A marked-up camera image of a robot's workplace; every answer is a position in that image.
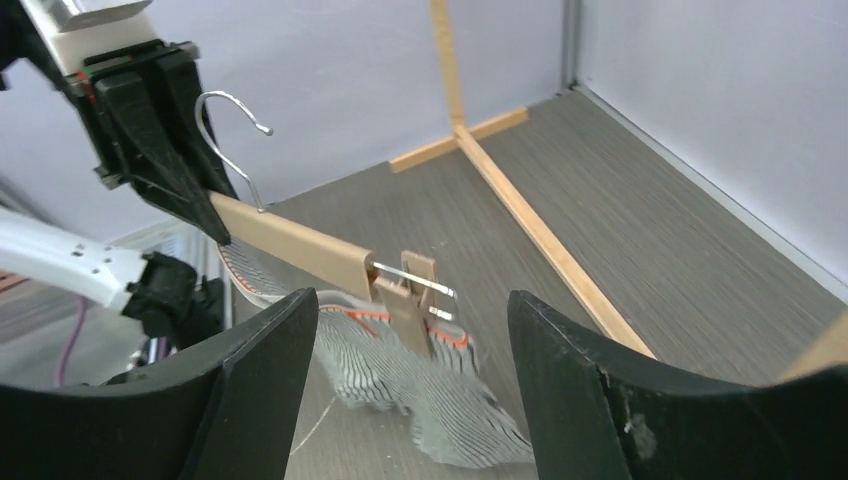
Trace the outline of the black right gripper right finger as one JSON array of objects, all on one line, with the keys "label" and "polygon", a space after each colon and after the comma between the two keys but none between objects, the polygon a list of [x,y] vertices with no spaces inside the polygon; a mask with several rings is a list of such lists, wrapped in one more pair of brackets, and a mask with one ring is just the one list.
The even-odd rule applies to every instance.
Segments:
[{"label": "black right gripper right finger", "polygon": [[843,479],[847,369],[747,386],[688,372],[527,291],[510,342],[536,470],[560,479]]}]

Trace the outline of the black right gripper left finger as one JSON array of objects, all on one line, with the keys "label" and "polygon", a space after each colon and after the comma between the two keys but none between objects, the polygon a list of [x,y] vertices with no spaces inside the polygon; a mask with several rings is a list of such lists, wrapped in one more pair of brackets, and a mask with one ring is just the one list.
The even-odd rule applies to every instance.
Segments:
[{"label": "black right gripper left finger", "polygon": [[2,477],[283,478],[317,314],[304,288],[106,384],[3,386]]}]

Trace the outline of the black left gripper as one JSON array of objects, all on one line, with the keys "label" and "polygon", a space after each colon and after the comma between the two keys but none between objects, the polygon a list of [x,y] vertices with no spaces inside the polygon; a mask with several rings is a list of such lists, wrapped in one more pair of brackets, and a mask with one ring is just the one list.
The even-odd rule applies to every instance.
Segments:
[{"label": "black left gripper", "polygon": [[192,43],[156,40],[89,57],[63,76],[21,1],[1,4],[1,66],[25,59],[77,110],[96,153],[102,182],[129,184],[147,203],[191,224],[221,245],[231,236],[208,190],[238,198],[223,162],[203,138],[211,127]]}]

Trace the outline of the wooden hanger for striped underwear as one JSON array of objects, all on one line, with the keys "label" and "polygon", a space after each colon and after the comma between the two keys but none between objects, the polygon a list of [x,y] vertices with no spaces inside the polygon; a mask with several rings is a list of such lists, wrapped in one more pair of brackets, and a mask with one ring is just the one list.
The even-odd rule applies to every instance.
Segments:
[{"label": "wooden hanger for striped underwear", "polygon": [[455,290],[438,283],[434,262],[420,258],[409,263],[412,254],[403,254],[401,269],[379,263],[366,248],[269,213],[250,176],[226,157],[211,138],[203,120],[206,101],[223,98],[236,105],[253,126],[266,136],[274,130],[261,124],[239,99],[225,91],[201,93],[194,103],[197,128],[213,153],[247,183],[253,205],[210,192],[209,199],[231,235],[297,267],[321,280],[369,301],[385,305],[399,339],[420,355],[430,352],[427,320],[453,321],[455,314],[437,306],[439,294],[456,302]]}]

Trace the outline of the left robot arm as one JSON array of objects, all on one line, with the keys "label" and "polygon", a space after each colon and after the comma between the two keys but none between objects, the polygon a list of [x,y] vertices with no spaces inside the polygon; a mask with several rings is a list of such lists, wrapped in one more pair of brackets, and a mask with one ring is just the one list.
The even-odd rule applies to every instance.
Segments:
[{"label": "left robot arm", "polygon": [[[216,150],[193,43],[162,40],[142,1],[5,1],[1,65],[31,63],[75,110],[109,188],[197,227],[232,237],[211,195],[235,190]],[[4,270],[139,320],[179,348],[223,328],[196,292],[197,271],[159,253],[103,244],[21,213],[1,213]]]}]

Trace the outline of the grey striped boxer underwear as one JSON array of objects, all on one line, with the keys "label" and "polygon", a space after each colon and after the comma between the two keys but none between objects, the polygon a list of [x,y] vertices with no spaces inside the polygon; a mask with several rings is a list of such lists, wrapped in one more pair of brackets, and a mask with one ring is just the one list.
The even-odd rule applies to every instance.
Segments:
[{"label": "grey striped boxer underwear", "polygon": [[314,354],[350,408],[398,409],[419,450],[438,463],[482,469],[531,463],[531,443],[479,376],[471,336],[427,320],[430,352],[409,350],[385,305],[332,285],[318,293]]}]

